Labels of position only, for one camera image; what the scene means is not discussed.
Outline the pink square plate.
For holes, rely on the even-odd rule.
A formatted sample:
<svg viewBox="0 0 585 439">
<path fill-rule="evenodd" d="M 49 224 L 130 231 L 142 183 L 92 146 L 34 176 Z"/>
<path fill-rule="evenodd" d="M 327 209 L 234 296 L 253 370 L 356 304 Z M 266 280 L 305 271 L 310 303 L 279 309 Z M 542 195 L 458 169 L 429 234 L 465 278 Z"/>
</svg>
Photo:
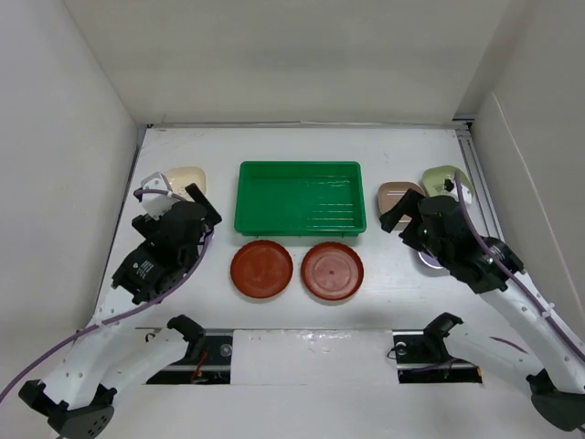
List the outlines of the pink square plate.
<svg viewBox="0 0 585 439">
<path fill-rule="evenodd" d="M 423 198 L 425 194 L 422 188 L 411 182 L 387 182 L 380 186 L 378 190 L 378 206 L 380 210 L 380 216 L 392 209 L 397 202 L 402 198 L 408 189 L 414 189 L 421 193 Z M 399 224 L 394 230 L 405 230 L 408 227 L 415 227 L 417 225 L 408 225 L 410 219 L 407 216 L 403 216 Z"/>
</svg>

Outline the purple square plate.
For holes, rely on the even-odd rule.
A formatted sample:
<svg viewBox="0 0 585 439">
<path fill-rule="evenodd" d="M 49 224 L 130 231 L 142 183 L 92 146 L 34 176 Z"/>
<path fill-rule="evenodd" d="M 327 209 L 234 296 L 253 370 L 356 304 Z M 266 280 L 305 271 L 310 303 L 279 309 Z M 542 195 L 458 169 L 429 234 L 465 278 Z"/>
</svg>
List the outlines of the purple square plate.
<svg viewBox="0 0 585 439">
<path fill-rule="evenodd" d="M 439 262 L 426 252 L 419 252 L 419 258 L 428 275 L 437 277 L 447 274 L 447 271 L 439 264 Z"/>
</svg>

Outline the green square plate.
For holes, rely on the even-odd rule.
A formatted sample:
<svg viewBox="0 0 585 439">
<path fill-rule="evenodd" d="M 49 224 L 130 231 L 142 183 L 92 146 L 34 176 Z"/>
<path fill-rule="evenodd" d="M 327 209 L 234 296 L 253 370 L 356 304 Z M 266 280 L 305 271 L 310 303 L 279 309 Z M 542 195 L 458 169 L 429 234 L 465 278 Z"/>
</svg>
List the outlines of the green square plate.
<svg viewBox="0 0 585 439">
<path fill-rule="evenodd" d="M 470 179 L 456 166 L 437 166 L 427 169 L 421 177 L 422 187 L 429 197 L 450 196 L 458 198 L 455 175 L 459 174 L 462 187 L 463 201 L 472 206 L 475 190 Z"/>
</svg>

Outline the beige square plate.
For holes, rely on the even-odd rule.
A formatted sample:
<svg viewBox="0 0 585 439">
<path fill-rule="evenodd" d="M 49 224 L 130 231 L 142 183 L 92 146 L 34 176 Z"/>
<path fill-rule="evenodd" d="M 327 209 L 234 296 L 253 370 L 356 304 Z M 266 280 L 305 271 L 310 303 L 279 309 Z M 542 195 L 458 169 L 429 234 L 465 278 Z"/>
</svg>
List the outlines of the beige square plate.
<svg viewBox="0 0 585 439">
<path fill-rule="evenodd" d="M 203 195 L 207 192 L 207 179 L 205 172 L 197 166 L 186 166 L 169 169 L 164 172 L 171 190 L 180 197 L 193 201 L 194 199 L 186 191 L 191 184 L 196 184 Z"/>
</svg>

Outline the red round plate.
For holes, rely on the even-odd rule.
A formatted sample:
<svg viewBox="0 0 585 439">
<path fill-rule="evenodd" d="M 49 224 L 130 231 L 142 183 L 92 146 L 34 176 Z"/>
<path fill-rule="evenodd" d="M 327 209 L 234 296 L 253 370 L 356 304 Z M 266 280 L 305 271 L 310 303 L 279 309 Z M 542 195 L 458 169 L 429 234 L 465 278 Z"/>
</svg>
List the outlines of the red round plate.
<svg viewBox="0 0 585 439">
<path fill-rule="evenodd" d="M 341 242 L 315 245 L 301 264 L 304 286 L 313 296 L 329 302 L 344 301 L 356 294 L 364 275 L 358 254 Z"/>
<path fill-rule="evenodd" d="M 258 240 L 242 246 L 230 264 L 234 286 L 251 299 L 271 299 L 293 277 L 293 260 L 278 242 Z"/>
</svg>

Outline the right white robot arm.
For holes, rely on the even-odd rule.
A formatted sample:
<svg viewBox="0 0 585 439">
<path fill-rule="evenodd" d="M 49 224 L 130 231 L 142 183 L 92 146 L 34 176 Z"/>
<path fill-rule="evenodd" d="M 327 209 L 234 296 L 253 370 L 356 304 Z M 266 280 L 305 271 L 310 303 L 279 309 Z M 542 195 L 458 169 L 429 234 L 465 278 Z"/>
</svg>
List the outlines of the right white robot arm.
<svg viewBox="0 0 585 439">
<path fill-rule="evenodd" d="M 422 348 L 435 360 L 462 359 L 516 387 L 561 431 L 584 428 L 584 343 L 542 294 L 525 283 L 524 264 L 503 242 L 480 235 L 465 205 L 451 196 L 408 190 L 380 218 L 386 233 L 403 217 L 402 242 L 434 258 L 450 276 L 490 305 L 526 348 L 485 336 L 450 313 L 421 331 Z"/>
</svg>

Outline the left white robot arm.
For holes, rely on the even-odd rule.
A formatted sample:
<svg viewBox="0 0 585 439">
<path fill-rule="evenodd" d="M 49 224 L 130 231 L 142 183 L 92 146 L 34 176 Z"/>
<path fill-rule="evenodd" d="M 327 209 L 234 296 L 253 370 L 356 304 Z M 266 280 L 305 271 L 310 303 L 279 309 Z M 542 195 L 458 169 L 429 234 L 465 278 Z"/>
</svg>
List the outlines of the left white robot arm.
<svg viewBox="0 0 585 439">
<path fill-rule="evenodd" d="M 185 197 L 142 185 L 134 192 L 154 207 L 135 217 L 143 241 L 122 260 L 85 328 L 43 354 L 70 350 L 46 377 L 26 381 L 19 398 L 43 415 L 60 438 L 96 438 L 112 420 L 122 392 L 166 366 L 198 360 L 206 331 L 185 315 L 172 317 L 141 348 L 135 329 L 176 292 L 202 262 L 221 217 L 197 184 Z"/>
</svg>

